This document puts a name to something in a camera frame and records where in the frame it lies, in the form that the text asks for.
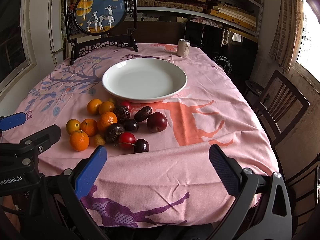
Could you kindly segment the white ceramic plate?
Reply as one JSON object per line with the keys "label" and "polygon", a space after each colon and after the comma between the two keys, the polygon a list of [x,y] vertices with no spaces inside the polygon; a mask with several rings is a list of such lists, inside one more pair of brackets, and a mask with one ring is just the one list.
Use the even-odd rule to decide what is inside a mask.
{"label": "white ceramic plate", "polygon": [[188,78],[179,66],[160,59],[137,58],[118,62],[102,77],[104,89],[130,102],[152,103],[182,91]]}

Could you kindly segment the beige longan fruit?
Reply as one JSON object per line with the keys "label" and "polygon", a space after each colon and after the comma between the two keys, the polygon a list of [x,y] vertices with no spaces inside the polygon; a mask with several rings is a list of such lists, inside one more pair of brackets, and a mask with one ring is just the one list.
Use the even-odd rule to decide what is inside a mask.
{"label": "beige longan fruit", "polygon": [[105,144],[106,144],[106,141],[105,141],[104,137],[100,134],[96,134],[96,135],[89,138],[89,145],[91,147],[96,148],[100,145],[104,146]]}

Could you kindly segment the red cherry tomato back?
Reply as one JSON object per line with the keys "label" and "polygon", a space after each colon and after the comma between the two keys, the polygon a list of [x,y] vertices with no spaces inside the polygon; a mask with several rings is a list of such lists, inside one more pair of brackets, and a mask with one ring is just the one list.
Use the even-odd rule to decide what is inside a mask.
{"label": "red cherry tomato back", "polygon": [[132,111],[132,105],[129,101],[127,100],[122,101],[120,105],[126,107],[129,111]]}

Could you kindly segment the small yellow orange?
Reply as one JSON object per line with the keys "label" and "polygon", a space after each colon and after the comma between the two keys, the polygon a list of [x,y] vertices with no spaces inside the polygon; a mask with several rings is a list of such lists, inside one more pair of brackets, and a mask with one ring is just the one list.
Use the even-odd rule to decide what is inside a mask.
{"label": "small yellow orange", "polygon": [[80,121],[76,119],[70,119],[68,120],[66,124],[66,131],[68,134],[71,134],[75,131],[78,131],[80,129]]}

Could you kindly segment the small dark plum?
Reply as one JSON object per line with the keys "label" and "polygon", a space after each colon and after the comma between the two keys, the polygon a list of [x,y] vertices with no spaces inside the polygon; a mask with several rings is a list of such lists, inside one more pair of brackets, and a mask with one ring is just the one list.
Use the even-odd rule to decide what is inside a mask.
{"label": "small dark plum", "polygon": [[123,126],[125,131],[131,132],[131,133],[137,132],[139,129],[139,123],[136,122],[136,120],[134,119],[125,120],[123,122]]}

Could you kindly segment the mandarin orange front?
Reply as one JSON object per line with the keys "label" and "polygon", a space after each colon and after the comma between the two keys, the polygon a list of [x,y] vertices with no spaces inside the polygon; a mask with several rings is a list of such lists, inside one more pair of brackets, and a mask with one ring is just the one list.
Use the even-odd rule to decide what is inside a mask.
{"label": "mandarin orange front", "polygon": [[69,136],[69,144],[75,151],[84,151],[89,146],[89,136],[82,130],[74,131]]}

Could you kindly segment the dark red cherry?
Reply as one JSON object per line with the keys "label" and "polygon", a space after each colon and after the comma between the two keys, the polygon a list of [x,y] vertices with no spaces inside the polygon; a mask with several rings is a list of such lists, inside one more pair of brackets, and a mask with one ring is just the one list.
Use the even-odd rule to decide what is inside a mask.
{"label": "dark red cherry", "polygon": [[146,140],[138,139],[135,141],[133,151],[134,153],[149,152],[149,147],[149,143]]}

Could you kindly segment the red cherry tomato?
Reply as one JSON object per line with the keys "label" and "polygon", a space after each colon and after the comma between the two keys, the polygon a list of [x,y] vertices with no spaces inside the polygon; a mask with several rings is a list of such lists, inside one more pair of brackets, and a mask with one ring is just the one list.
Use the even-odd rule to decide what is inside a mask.
{"label": "red cherry tomato", "polygon": [[129,111],[132,111],[132,105],[129,101],[127,100],[122,101],[120,105],[126,107]]}
{"label": "red cherry tomato", "polygon": [[118,146],[124,150],[130,150],[134,147],[136,137],[130,132],[121,133],[118,138]]}

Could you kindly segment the beige drink can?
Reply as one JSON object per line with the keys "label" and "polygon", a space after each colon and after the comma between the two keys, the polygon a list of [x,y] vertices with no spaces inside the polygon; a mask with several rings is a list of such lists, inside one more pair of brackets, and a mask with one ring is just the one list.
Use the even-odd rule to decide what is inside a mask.
{"label": "beige drink can", "polygon": [[179,57],[188,57],[190,50],[190,42],[185,39],[179,39],[176,54]]}

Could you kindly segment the round deer painting screen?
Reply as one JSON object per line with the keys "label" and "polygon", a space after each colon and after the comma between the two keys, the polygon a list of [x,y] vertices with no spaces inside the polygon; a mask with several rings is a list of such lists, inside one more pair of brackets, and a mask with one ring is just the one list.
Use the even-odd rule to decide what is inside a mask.
{"label": "round deer painting screen", "polygon": [[137,0],[63,0],[63,9],[70,64],[110,46],[138,51]]}

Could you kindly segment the dark wooden chair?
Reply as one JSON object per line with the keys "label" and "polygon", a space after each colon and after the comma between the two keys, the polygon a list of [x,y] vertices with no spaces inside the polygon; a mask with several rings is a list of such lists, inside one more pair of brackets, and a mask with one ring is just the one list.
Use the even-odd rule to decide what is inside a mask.
{"label": "dark wooden chair", "polygon": [[[280,81],[280,87],[271,103],[266,106],[264,100],[277,80]],[[301,104],[300,110],[284,129],[280,129],[278,122],[297,102]],[[300,90],[280,71],[275,70],[267,83],[266,88],[263,90],[258,100],[253,104],[252,109],[267,121],[274,135],[274,139],[271,140],[271,147],[276,147],[294,129],[309,106],[310,102]]]}

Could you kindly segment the yellow kumquat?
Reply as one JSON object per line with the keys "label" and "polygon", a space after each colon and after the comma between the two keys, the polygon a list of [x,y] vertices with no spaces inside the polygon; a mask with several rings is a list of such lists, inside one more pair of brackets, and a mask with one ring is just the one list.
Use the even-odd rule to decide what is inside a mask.
{"label": "yellow kumquat", "polygon": [[112,102],[104,101],[99,106],[99,114],[102,115],[106,112],[113,112],[114,108],[115,108],[115,106]]}
{"label": "yellow kumquat", "polygon": [[92,99],[87,104],[87,111],[90,115],[98,115],[99,114],[99,107],[102,104],[100,99]]}

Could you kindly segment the large dark red plum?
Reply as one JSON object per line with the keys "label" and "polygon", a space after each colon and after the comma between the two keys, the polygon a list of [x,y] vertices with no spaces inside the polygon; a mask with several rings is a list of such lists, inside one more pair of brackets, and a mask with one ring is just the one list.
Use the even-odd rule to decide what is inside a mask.
{"label": "large dark red plum", "polygon": [[150,132],[158,133],[166,129],[168,121],[164,114],[155,112],[148,117],[146,124]]}

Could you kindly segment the wrinkled dark passion fruit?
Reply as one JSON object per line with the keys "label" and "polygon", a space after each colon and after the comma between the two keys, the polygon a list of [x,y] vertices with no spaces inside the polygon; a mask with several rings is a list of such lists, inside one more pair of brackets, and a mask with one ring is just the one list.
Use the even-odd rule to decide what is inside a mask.
{"label": "wrinkled dark passion fruit", "polygon": [[126,106],[122,105],[116,106],[113,112],[117,117],[118,123],[121,124],[124,123],[126,120],[129,120],[131,116],[129,109]]}

